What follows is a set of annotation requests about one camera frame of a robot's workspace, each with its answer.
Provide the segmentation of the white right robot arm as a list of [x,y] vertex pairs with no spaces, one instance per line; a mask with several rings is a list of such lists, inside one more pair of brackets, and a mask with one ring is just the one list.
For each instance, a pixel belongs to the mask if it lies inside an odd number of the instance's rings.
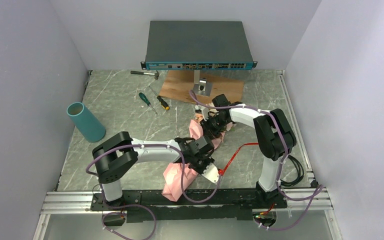
[[264,155],[261,175],[256,183],[256,203],[269,207],[280,194],[282,164],[297,144],[296,136],[285,113],[276,108],[261,110],[242,102],[230,102],[224,94],[213,100],[213,109],[200,122],[204,135],[219,138],[228,124],[243,124],[255,130],[258,147]]

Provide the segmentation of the pink flower bouquet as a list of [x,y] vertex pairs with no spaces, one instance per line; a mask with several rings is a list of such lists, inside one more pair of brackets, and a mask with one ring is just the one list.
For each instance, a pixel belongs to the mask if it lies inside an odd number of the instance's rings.
[[[208,118],[215,116],[218,113],[215,109],[209,109]],[[201,127],[201,121],[204,119],[197,119],[194,117],[189,123],[189,136],[195,140],[202,137],[203,129]],[[188,164],[185,166],[182,163],[170,163],[163,173],[165,185],[162,190],[162,195],[169,201],[176,202],[183,195],[185,190],[198,176],[198,173],[191,168],[188,168]]]

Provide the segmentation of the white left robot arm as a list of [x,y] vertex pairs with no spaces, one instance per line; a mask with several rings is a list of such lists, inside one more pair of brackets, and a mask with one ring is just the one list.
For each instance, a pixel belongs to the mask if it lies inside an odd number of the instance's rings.
[[185,164],[210,182],[219,182],[219,170],[214,165],[212,141],[201,136],[177,137],[166,141],[145,141],[132,138],[121,131],[92,150],[99,183],[103,188],[104,204],[111,210],[124,203],[120,179],[138,163],[167,162]]

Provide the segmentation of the red ribbon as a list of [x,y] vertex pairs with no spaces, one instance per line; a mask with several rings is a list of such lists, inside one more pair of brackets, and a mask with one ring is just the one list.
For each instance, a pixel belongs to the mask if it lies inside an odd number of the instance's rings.
[[231,163],[234,161],[234,159],[236,158],[237,154],[240,152],[240,150],[245,147],[245,146],[257,146],[258,143],[257,142],[249,142],[249,143],[244,143],[242,144],[235,152],[234,154],[232,155],[232,157],[230,158],[230,160],[227,162],[227,164],[225,165],[224,168],[220,168],[218,170],[218,173],[220,176],[223,176],[226,171],[228,170],[229,166],[231,165]]

